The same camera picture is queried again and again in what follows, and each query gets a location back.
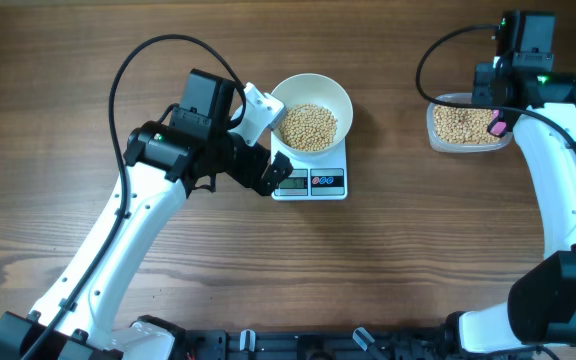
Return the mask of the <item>pink plastic scoop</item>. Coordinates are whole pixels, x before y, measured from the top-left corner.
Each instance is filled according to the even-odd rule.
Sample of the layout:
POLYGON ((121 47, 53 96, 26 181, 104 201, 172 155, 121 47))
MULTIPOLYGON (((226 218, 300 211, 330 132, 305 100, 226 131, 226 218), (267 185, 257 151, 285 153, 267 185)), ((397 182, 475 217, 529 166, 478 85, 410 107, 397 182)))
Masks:
POLYGON ((492 121, 487 127, 487 132, 496 138, 503 138, 508 132, 508 124, 504 121, 503 112, 492 111, 492 121))

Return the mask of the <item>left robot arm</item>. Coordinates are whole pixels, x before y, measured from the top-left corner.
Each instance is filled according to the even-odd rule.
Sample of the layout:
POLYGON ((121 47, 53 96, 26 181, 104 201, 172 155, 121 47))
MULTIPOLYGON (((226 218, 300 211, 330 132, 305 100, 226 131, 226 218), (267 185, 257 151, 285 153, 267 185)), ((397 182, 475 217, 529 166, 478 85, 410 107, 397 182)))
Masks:
POLYGON ((185 332, 142 316, 116 330, 125 292, 153 241, 199 189, 224 173, 263 196, 291 173, 259 143, 285 105, 251 84, 193 70, 169 121, 129 136, 113 194, 76 255, 26 316, 0 319, 1 359, 183 359, 185 332))

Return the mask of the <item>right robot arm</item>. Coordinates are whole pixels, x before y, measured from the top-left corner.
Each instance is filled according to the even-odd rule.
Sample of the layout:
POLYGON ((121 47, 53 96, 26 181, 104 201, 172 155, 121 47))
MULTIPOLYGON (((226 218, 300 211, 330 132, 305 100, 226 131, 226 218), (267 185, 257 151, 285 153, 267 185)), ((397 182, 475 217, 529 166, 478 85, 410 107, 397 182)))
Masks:
POLYGON ((544 227, 544 259, 505 302, 453 318, 452 352, 508 355, 576 346, 576 75, 553 71, 555 17, 507 11, 491 25, 494 61, 475 70, 467 109, 486 109, 489 134, 511 133, 529 167, 544 227))

